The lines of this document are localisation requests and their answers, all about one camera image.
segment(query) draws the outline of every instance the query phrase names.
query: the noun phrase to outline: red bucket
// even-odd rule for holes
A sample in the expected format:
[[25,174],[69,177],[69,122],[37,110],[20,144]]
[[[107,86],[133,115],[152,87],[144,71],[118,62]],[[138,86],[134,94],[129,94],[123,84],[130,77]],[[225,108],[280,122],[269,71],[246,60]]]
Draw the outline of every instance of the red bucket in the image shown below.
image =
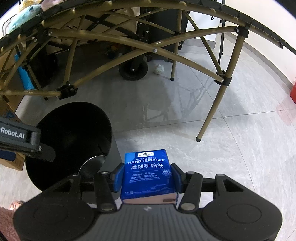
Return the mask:
[[294,84],[290,96],[292,98],[292,100],[294,101],[294,103],[296,104],[296,83]]

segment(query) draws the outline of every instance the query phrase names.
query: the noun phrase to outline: baseboard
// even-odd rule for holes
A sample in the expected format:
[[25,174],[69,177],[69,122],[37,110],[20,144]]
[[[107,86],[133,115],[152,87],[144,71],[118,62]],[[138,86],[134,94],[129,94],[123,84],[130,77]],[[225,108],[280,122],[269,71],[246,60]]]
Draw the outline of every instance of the baseboard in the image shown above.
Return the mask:
[[[225,38],[227,38],[232,43],[235,43],[235,40],[237,37],[236,37],[236,35],[234,35],[232,33],[225,33]],[[269,59],[267,59],[263,54],[261,54],[257,49],[255,49],[254,47],[249,45],[247,42],[244,42],[244,47],[246,47],[251,53],[253,53],[261,61],[263,61],[269,68],[271,68],[271,70],[283,81],[283,83],[290,90],[293,88],[293,84],[290,82],[290,80]]]
[[[214,49],[215,46],[216,46],[216,41],[207,40],[207,43],[209,44],[211,49]],[[196,46],[196,47],[204,47],[204,44],[202,43],[201,39],[188,39],[188,40],[185,40],[184,45]]]

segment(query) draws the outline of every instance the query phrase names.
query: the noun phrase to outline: black trash can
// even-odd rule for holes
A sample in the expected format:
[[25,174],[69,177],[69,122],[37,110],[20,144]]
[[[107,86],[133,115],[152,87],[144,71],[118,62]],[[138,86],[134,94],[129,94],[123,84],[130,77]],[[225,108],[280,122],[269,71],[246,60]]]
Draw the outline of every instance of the black trash can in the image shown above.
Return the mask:
[[62,105],[46,115],[36,127],[42,131],[41,142],[56,152],[53,162],[26,157],[29,178],[41,191],[78,173],[82,166],[85,170],[87,162],[95,166],[96,172],[113,171],[122,162],[110,121],[96,105],[87,102]]

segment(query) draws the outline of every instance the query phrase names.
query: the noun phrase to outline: pink fuzzy fabric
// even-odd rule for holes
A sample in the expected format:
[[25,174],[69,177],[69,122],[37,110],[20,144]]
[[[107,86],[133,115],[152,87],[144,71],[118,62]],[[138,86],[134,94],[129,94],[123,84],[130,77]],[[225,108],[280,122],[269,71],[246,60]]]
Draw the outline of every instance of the pink fuzzy fabric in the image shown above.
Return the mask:
[[13,226],[13,215],[15,211],[0,207],[0,231],[8,241],[20,241]]

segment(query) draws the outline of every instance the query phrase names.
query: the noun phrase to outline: gray tile floor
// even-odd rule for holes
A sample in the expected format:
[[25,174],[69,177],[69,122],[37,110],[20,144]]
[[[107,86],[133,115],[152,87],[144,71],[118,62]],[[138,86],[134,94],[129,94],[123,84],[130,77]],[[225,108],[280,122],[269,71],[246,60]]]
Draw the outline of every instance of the gray tile floor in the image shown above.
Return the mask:
[[[214,53],[218,56],[218,43]],[[233,40],[226,36],[223,69],[230,59]],[[93,59],[96,53],[89,52]],[[205,48],[184,46],[180,54],[214,70]],[[71,78],[78,79],[96,66],[84,61],[78,51]],[[153,74],[155,64],[165,72]],[[171,64],[149,63],[149,73],[140,81],[124,81],[117,68],[103,73],[79,88],[74,97],[44,101],[25,97],[17,114],[24,123],[36,125],[54,108],[73,101],[87,101],[109,116],[119,151],[164,148],[171,163],[204,177],[225,173],[274,203],[282,212],[278,241],[296,239],[296,104],[279,77],[254,54],[243,49],[233,80],[202,141],[195,137],[203,124],[218,85],[212,78],[177,64],[171,82]],[[57,74],[59,82],[62,75]],[[12,200],[28,200],[39,193],[26,171],[0,166],[0,206]],[[201,206],[212,200],[203,194]]]

